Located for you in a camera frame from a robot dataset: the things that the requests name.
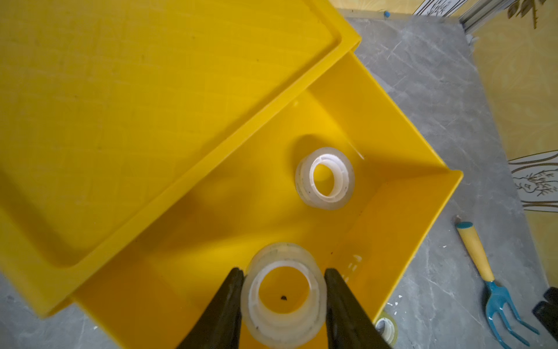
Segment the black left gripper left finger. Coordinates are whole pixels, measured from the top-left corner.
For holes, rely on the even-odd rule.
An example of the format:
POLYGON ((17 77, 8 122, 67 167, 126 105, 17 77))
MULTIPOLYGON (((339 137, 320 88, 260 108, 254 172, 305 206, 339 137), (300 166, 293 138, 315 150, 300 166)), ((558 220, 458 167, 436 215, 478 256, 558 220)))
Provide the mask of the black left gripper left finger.
POLYGON ((177 348, 239 348, 244 272, 233 268, 177 348))

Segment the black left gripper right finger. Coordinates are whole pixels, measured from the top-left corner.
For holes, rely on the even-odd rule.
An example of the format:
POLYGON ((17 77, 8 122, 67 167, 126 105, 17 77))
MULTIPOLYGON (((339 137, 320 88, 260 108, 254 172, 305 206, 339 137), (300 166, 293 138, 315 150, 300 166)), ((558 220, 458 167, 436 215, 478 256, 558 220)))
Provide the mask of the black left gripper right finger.
POLYGON ((326 269, 324 278, 328 347, 390 349, 338 270, 326 269))

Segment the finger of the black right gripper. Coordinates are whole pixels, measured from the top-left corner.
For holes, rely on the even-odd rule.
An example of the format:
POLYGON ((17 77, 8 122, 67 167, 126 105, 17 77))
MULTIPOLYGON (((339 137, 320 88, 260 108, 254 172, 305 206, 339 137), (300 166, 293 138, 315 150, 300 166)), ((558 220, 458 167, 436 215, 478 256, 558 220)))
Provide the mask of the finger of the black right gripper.
POLYGON ((557 295, 558 289, 551 286, 543 295, 544 301, 539 302, 532 310, 533 315, 555 340, 558 340, 557 295))

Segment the yellow tape roll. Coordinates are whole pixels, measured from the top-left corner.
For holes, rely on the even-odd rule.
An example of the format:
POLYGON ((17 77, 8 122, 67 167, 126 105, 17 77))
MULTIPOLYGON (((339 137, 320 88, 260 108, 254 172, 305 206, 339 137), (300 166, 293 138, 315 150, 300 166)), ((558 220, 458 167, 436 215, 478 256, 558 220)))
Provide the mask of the yellow tape roll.
POLYGON ((393 347, 396 344, 398 339, 397 322, 388 313, 382 311, 374 326, 388 345, 393 347))

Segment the clear tape roll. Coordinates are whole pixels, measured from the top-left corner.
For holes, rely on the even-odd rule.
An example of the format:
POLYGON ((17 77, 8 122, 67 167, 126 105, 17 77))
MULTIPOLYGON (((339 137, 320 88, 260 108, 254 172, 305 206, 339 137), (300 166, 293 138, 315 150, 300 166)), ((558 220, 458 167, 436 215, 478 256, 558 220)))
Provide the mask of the clear tape roll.
POLYGON ((326 319, 327 288, 321 269, 304 248, 292 243, 270 244, 252 258, 241 290, 241 314, 252 337, 269 348, 298 348, 311 341, 326 319), (280 314, 260 298, 260 287, 278 268, 304 276, 309 295, 296 310, 280 314))
POLYGON ((355 188, 355 172, 350 160, 331 147, 319 148, 300 161, 294 179, 302 201, 324 210, 345 206, 355 188))

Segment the yellow top drawer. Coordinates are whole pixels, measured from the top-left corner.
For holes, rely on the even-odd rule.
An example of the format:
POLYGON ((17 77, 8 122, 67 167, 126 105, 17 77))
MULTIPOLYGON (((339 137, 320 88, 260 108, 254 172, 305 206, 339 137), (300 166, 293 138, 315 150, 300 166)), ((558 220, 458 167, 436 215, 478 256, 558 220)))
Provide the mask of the yellow top drawer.
POLYGON ((74 296, 124 348, 175 348, 232 268, 298 244, 343 276, 370 318, 393 293, 463 174, 450 169, 353 53, 200 180, 74 296), (306 205, 300 161, 341 151, 348 203, 306 205))

